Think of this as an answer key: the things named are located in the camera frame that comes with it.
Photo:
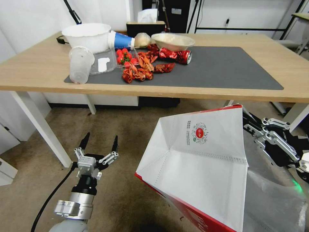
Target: black box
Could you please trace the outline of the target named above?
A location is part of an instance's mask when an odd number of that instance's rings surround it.
[[[164,21],[157,21],[155,23],[127,22],[126,31],[128,36],[132,38],[134,38],[140,32],[145,32],[151,37],[153,34],[165,31],[165,22]]]

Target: wooden table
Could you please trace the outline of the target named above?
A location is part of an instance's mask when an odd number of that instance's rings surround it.
[[[309,103],[309,62],[265,35],[187,34],[196,41],[196,46],[243,48],[284,87],[283,90],[65,83],[63,80],[69,74],[70,46],[58,44],[58,35],[51,36],[0,64],[0,90],[11,91],[65,167],[70,165],[71,160],[27,91],[79,93],[84,94],[86,99],[89,99],[87,94],[105,94]],[[95,113],[90,101],[88,105],[92,113]]]

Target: beige bowl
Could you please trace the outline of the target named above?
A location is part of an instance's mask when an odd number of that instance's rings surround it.
[[[173,33],[153,34],[151,38],[156,42],[158,48],[164,47],[174,52],[187,50],[188,47],[195,44],[194,39]]]

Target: cherry tomato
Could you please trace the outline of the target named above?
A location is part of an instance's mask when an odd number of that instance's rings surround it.
[[[118,50],[116,51],[116,53],[117,53],[117,56],[122,55],[122,50],[121,50],[121,49],[118,49]]]
[[[129,60],[131,60],[131,59],[132,59],[132,54],[128,52],[128,53],[126,54],[126,57],[129,58]]]
[[[132,58],[132,59],[131,59],[131,63],[132,63],[132,64],[137,64],[137,63],[138,63],[138,62],[137,62],[137,59]]]
[[[124,61],[123,55],[118,56],[118,58],[117,58],[117,63],[118,63],[118,64],[122,64],[123,61]]]
[[[125,53],[128,53],[128,50],[126,48],[122,49],[122,53],[125,54]]]
[[[130,67],[130,62],[129,62],[129,61],[126,61],[125,64],[124,64],[124,66],[125,66],[126,68]]]

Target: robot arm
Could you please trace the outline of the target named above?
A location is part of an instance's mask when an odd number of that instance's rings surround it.
[[[262,120],[243,108],[243,128],[266,154],[273,165],[296,169],[309,183],[309,140],[307,136],[291,135],[288,122],[277,119]]]
[[[38,220],[58,188],[65,182],[72,171],[78,168],[78,184],[72,188],[71,197],[67,200],[59,200],[54,210],[55,214],[66,220],[54,225],[50,232],[87,232],[87,221],[91,218],[93,199],[97,194],[97,181],[101,179],[101,171],[108,168],[118,157],[118,136],[115,137],[111,153],[106,156],[97,154],[85,154],[84,149],[89,140],[90,133],[81,141],[80,146],[74,149],[78,161],[73,162],[70,172],[51,193],[38,213],[31,232],[35,231]]]

